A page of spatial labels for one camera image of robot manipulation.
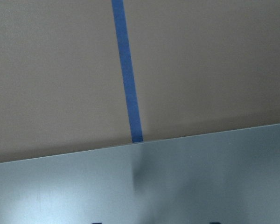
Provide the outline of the grey closed laptop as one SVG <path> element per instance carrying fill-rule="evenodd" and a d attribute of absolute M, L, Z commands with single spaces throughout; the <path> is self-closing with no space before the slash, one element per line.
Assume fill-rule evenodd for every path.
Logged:
<path fill-rule="evenodd" d="M 280 224 L 280 124 L 0 163 L 0 224 Z"/>

